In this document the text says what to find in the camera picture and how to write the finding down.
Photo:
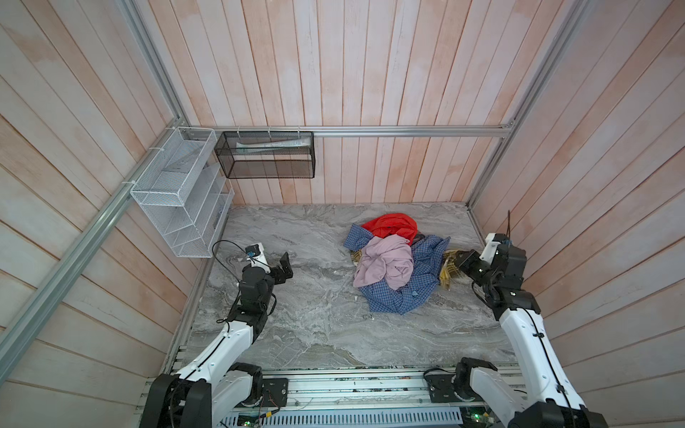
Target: black mesh basket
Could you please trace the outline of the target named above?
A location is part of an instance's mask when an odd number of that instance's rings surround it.
[[[214,149],[227,178],[314,178],[314,134],[225,131]]]

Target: red cloth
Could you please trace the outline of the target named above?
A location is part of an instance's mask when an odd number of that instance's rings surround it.
[[[399,212],[380,216],[362,227],[380,238],[385,238],[389,235],[400,235],[402,238],[407,238],[409,243],[414,242],[414,237],[419,232],[414,219],[407,214]]]

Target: wooden wall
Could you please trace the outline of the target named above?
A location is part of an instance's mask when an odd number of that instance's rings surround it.
[[[572,0],[136,0],[194,125],[507,123]],[[257,203],[465,201],[493,138],[317,139]]]
[[[611,425],[685,424],[684,23],[683,0],[599,2],[473,208],[485,232],[511,210],[524,288]]]
[[[173,117],[115,5],[0,1],[0,330]],[[0,387],[0,425],[127,423],[196,275],[132,206]]]

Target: clothing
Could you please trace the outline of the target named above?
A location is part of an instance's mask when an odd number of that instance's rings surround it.
[[[400,235],[371,238],[362,248],[362,259],[354,274],[354,286],[370,286],[383,278],[393,290],[405,286],[414,271],[412,249],[408,243],[409,240]]]
[[[371,232],[361,226],[352,225],[345,240],[345,248],[357,251],[365,247],[371,238],[373,238]],[[398,290],[390,289],[385,279],[381,279],[376,284],[361,287],[359,291],[369,302],[369,310],[405,314],[424,304],[440,283],[438,274],[447,245],[449,245],[449,238],[442,239],[435,235],[426,236],[412,245],[414,271],[407,285]]]
[[[385,238],[389,235],[400,235],[402,238],[407,238],[409,242],[414,241],[414,237],[419,231],[414,219],[402,213],[380,216],[362,227],[379,238]]]

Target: blue checkered cloth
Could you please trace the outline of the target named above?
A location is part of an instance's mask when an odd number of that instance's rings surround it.
[[[373,234],[361,226],[352,225],[343,244],[345,248],[357,251],[364,248],[373,238]],[[449,238],[429,235],[412,245],[414,272],[406,286],[393,290],[385,279],[361,287],[359,291],[369,301],[372,312],[394,312],[405,314],[416,309],[428,300],[440,280],[440,268],[443,265],[443,253],[449,245]]]

